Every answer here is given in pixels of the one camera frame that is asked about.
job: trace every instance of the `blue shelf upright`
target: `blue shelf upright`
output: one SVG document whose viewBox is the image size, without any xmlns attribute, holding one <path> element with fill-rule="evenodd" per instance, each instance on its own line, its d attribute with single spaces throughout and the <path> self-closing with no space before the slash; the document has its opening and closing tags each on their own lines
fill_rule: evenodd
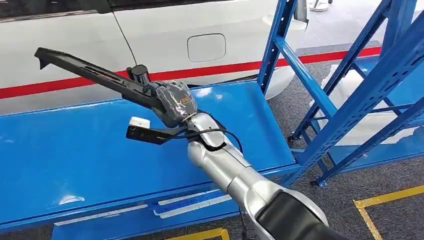
<svg viewBox="0 0 424 240">
<path fill-rule="evenodd" d="M 289 137 L 289 140 L 294 140 L 303 136 L 308 146 L 303 152 L 296 152 L 296 161 L 301 167 L 282 179 L 283 186 L 288 187 L 293 184 L 316 163 L 323 171 L 323 176 L 317 181 L 317 184 L 322 186 L 326 184 L 326 179 L 340 172 L 386 138 L 402 129 L 420 126 L 423 123 L 421 118 L 424 107 L 421 98 L 423 96 L 420 96 L 418 101 L 398 104 L 394 103 L 390 94 L 411 72 L 417 68 L 424 68 L 424 64 L 423 67 L 419 67 L 424 61 L 424 13 L 421 13 L 411 23 L 415 5 L 415 0 L 382 0 L 337 70 L 322 89 L 285 41 L 296 0 L 280 0 L 278 2 L 258 75 L 258 83 L 262 91 L 266 91 L 275 63 L 281 53 L 315 102 L 296 131 Z M 381 55 L 371 59 L 356 59 L 386 18 L 388 18 L 388 23 Z M 364 79 L 346 102 L 337 109 L 328 95 L 351 69 L 357 70 Z M 385 101 L 389 107 L 374 109 L 381 101 Z M 328 120 L 322 129 L 317 127 L 316 120 L 318 118 L 314 118 L 318 110 L 324 113 L 324 117 L 321 119 Z M 333 161 L 333 165 L 336 167 L 328 169 L 323 163 L 322 157 L 367 114 L 385 111 L 394 111 L 398 117 L 362 146 L 353 146 L 354 149 L 351 150 L 351 154 L 347 154 L 347 158 L 342 158 L 340 162 Z M 308 127 L 312 127 L 316 133 L 313 139 L 309 139 L 306 134 Z"/>
</svg>

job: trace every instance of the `car window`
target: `car window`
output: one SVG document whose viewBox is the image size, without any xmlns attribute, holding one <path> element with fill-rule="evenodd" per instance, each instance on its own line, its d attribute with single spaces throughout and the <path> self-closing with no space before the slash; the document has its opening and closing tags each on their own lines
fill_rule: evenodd
<svg viewBox="0 0 424 240">
<path fill-rule="evenodd" d="M 80 10 L 80 0 L 0 0 L 0 19 Z"/>
<path fill-rule="evenodd" d="M 231 0 L 109 0 L 109 3 L 112 8 L 118 9 L 147 9 L 220 1 Z"/>
</svg>

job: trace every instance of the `robotic arm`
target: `robotic arm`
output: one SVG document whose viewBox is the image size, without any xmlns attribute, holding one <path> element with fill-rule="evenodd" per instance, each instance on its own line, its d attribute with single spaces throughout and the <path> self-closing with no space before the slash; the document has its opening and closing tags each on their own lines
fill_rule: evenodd
<svg viewBox="0 0 424 240">
<path fill-rule="evenodd" d="M 187 138 L 188 157 L 229 194 L 252 221 L 262 240 L 347 240 L 328 227 L 323 211 L 298 191 L 284 188 L 256 172 L 210 114 L 197 108 L 185 83 L 140 84 L 64 52 L 39 48 L 41 68 L 54 64 L 122 94 L 124 99 L 152 109 L 170 129 L 130 124 L 126 137 L 163 144 Z"/>
</svg>

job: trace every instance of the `gray protective wrap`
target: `gray protective wrap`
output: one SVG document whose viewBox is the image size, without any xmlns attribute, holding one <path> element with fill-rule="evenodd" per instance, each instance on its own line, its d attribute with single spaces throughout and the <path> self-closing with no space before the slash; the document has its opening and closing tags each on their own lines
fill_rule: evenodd
<svg viewBox="0 0 424 240">
<path fill-rule="evenodd" d="M 164 112 L 152 108 L 168 128 L 174 128 L 184 120 L 197 113 L 197 104 L 189 87 L 182 81 L 153 81 L 148 88 L 163 104 Z"/>
</svg>

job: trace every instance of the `silver robot arm segment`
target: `silver robot arm segment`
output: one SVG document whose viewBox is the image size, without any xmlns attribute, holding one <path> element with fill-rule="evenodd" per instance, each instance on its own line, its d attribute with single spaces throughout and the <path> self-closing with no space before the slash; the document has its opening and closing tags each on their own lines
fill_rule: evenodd
<svg viewBox="0 0 424 240">
<path fill-rule="evenodd" d="M 215 120 L 206 113 L 198 113 L 187 122 L 188 129 L 200 132 L 207 129 L 218 129 Z M 188 144 L 188 156 L 197 167 L 202 168 L 214 183 L 229 194 L 240 208 L 249 216 L 258 236 L 263 240 L 274 240 L 263 224 L 258 222 L 260 214 L 267 205 L 272 203 L 278 193 L 290 195 L 294 201 L 306 206 L 320 222 L 328 226 L 323 211 L 312 200 L 298 191 L 282 187 L 255 171 L 242 153 L 220 131 L 200 134 L 203 142 L 191 141 Z M 217 148 L 210 151 L 207 146 Z M 286 239 L 297 239 L 301 234 L 290 231 L 293 236 Z"/>
</svg>

